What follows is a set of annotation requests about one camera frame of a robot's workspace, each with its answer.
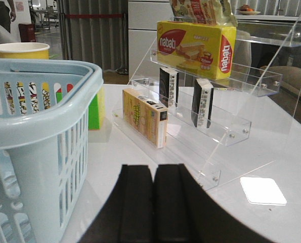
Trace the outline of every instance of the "white table surface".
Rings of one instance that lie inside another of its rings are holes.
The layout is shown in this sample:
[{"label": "white table surface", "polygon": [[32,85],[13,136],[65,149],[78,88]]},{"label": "white table surface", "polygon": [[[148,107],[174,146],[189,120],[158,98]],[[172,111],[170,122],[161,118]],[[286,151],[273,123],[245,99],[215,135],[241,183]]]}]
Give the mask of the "white table surface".
[{"label": "white table surface", "polygon": [[[104,87],[105,123],[100,131],[89,132],[88,174],[63,243],[77,242],[87,230],[115,185],[122,164],[148,165],[153,174],[157,168],[144,150],[112,124],[112,109],[127,86]],[[207,192],[231,215],[265,237],[275,242],[301,243],[301,125],[268,97],[239,98],[238,94],[224,93],[223,98],[232,99],[231,109],[252,121],[250,136],[230,147],[216,147],[208,160],[219,161],[221,179],[219,186]],[[214,98],[215,105],[224,109],[230,106],[223,98]],[[250,103],[255,112],[249,114],[241,99],[246,99],[246,105]],[[241,176],[274,179],[287,204],[250,204],[240,184]]]}]

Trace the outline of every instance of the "clear acrylic display stand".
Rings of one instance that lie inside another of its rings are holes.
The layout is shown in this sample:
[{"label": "clear acrylic display stand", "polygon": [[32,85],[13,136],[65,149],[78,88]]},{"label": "clear acrylic display stand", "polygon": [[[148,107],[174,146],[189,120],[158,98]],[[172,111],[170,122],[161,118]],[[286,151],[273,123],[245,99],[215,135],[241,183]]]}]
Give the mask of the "clear acrylic display stand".
[{"label": "clear acrylic display stand", "polygon": [[[113,110],[113,120],[158,164],[185,164],[204,190],[221,186],[267,164],[283,161],[287,137],[296,105],[277,97],[282,75],[269,71],[275,59],[292,48],[301,47],[301,21],[275,23],[239,21],[238,43],[277,46],[277,52],[265,69],[233,63],[229,78],[211,80],[214,89],[209,128],[196,128],[191,120],[194,79],[180,72],[178,103],[168,110],[167,143],[157,149],[122,118],[122,99]],[[133,74],[131,88],[159,102],[159,68],[156,40]]]}]

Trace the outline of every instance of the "small cream snack box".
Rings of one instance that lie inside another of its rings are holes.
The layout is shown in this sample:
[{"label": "small cream snack box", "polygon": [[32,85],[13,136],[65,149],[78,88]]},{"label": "small cream snack box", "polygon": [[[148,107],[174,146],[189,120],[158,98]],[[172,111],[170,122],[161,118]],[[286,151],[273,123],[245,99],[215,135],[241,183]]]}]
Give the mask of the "small cream snack box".
[{"label": "small cream snack box", "polygon": [[230,76],[236,27],[160,21],[158,61],[210,79]]},{"label": "small cream snack box", "polygon": [[123,117],[148,140],[162,148],[166,145],[167,108],[134,89],[122,91]]}]

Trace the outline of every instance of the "light blue plastic basket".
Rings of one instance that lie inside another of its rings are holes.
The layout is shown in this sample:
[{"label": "light blue plastic basket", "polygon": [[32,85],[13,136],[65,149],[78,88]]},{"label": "light blue plastic basket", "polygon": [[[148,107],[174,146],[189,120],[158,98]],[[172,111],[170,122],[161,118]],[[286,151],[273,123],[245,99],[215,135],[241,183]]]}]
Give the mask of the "light blue plastic basket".
[{"label": "light blue plastic basket", "polygon": [[0,59],[0,242],[62,238],[87,174],[88,106],[102,84],[100,67],[86,62]]}]

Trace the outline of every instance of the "person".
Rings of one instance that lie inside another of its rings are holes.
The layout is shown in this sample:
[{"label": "person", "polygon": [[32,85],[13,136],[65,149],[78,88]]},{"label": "person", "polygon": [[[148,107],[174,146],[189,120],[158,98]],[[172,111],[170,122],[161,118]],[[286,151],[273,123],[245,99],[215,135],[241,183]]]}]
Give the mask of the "person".
[{"label": "person", "polygon": [[16,13],[13,0],[8,0],[10,9],[5,5],[4,1],[0,0],[0,25],[3,26],[8,32],[11,32],[11,21],[16,19]]}]

